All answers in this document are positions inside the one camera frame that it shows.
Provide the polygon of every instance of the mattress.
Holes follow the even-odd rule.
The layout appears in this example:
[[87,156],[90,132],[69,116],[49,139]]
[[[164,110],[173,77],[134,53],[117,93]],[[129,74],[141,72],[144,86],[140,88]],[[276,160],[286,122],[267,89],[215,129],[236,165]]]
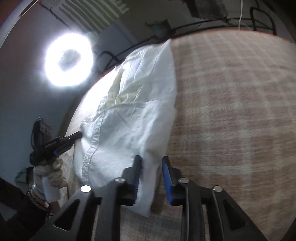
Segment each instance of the mattress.
[[[200,186],[220,185],[268,240],[278,241],[296,216],[296,48],[252,31],[213,31],[174,39],[177,116],[167,155]],[[96,86],[80,102],[67,135],[96,113]],[[74,149],[64,153],[69,192],[79,187]],[[122,240],[179,240],[182,209],[160,182],[152,213],[125,208]]]

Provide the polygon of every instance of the metal rivet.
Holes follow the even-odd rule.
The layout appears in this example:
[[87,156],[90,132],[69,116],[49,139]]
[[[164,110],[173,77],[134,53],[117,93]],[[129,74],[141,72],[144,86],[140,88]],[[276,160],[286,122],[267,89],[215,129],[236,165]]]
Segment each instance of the metal rivet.
[[214,187],[213,187],[213,190],[216,191],[216,192],[222,192],[222,191],[223,191],[223,187],[220,187],[220,186],[214,186]]
[[91,190],[90,186],[84,185],[80,188],[82,192],[89,192]]
[[115,178],[115,181],[117,183],[125,183],[126,180],[123,177],[118,177],[118,178]]
[[188,183],[189,182],[189,179],[188,178],[185,178],[185,177],[182,177],[179,179],[179,182],[180,183]]

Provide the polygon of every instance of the white fabric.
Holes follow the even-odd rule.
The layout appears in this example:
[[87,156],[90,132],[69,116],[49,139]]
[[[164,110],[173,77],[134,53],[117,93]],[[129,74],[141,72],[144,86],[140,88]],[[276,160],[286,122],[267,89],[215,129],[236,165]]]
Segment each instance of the white fabric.
[[143,170],[131,209],[148,216],[176,114],[170,40],[135,50],[95,89],[97,114],[81,124],[83,138],[75,145],[74,172],[83,184],[101,187],[121,176],[140,155]]

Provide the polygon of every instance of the bed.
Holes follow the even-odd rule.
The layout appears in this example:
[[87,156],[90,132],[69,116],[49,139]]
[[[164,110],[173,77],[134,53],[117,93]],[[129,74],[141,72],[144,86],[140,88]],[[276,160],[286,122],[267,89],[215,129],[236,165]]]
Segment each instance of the bed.
[[[200,186],[224,187],[270,241],[296,217],[296,48],[253,31],[207,31],[172,40],[177,116],[167,150],[172,165]],[[96,85],[80,102],[67,135],[96,113]],[[74,149],[64,153],[69,183],[79,187]],[[122,209],[122,240],[179,240],[182,210],[162,181],[149,218]]]

